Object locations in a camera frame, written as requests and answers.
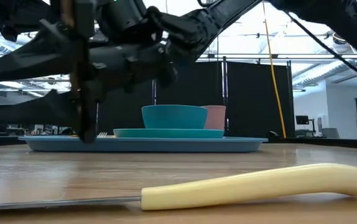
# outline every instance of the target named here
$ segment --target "knife handle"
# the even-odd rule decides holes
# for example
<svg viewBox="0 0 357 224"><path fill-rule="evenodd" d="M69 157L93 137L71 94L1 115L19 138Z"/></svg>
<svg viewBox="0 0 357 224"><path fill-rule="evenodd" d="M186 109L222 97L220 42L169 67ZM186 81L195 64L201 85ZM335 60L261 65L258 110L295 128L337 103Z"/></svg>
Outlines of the knife handle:
<svg viewBox="0 0 357 224"><path fill-rule="evenodd" d="M357 196L357 167L314 164L148 187L141 191L141 208L193 208L321 192Z"/></svg>

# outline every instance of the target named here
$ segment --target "black curtain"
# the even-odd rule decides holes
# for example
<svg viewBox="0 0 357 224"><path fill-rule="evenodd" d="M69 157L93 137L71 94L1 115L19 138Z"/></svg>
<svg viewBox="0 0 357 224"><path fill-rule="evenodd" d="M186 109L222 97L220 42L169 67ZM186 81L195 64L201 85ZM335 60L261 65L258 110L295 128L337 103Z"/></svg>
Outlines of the black curtain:
<svg viewBox="0 0 357 224"><path fill-rule="evenodd" d="M178 75L178 80L168 88L157 86L159 105L222 105L223 81L221 62L194 63L188 73Z"/></svg>
<svg viewBox="0 0 357 224"><path fill-rule="evenodd" d="M144 128L141 108L152 104L152 82L134 87L133 93L122 89L108 94L98 107L98 131L113 133L116 128Z"/></svg>
<svg viewBox="0 0 357 224"><path fill-rule="evenodd" d="M274 66L287 137L295 136L290 67ZM283 136L270 65L227 62L228 135Z"/></svg>

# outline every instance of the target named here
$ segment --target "desk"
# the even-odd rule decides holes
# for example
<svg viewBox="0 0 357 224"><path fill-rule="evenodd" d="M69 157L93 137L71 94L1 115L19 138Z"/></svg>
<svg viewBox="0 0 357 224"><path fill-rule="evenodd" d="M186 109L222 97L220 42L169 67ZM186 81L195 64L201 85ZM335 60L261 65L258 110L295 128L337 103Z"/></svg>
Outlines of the desk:
<svg viewBox="0 0 357 224"><path fill-rule="evenodd" d="M0 203L138 195L143 187L279 167L357 166L357 149L265 144L249 154L82 154L0 146ZM0 223L357 223L357 198L300 195L265 202L142 212L139 204L0 213Z"/></svg>

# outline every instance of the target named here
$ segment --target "tray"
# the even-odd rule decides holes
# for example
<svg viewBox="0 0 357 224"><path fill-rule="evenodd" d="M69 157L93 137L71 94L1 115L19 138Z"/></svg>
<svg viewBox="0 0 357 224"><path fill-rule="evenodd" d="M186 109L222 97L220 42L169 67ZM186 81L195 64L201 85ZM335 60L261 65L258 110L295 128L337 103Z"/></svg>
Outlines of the tray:
<svg viewBox="0 0 357 224"><path fill-rule="evenodd" d="M254 152L267 139L162 139L162 138L99 138L83 144L70 136L24 136L33 151L38 152Z"/></svg>

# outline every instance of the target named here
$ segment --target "teal bowl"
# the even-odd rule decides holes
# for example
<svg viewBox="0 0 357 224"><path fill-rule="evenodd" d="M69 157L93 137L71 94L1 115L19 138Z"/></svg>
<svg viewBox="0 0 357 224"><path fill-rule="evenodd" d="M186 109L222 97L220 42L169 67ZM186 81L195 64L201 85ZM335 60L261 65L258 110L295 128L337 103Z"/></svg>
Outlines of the teal bowl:
<svg viewBox="0 0 357 224"><path fill-rule="evenodd" d="M152 105L141 108L146 128L203 129L208 109L200 106Z"/></svg>

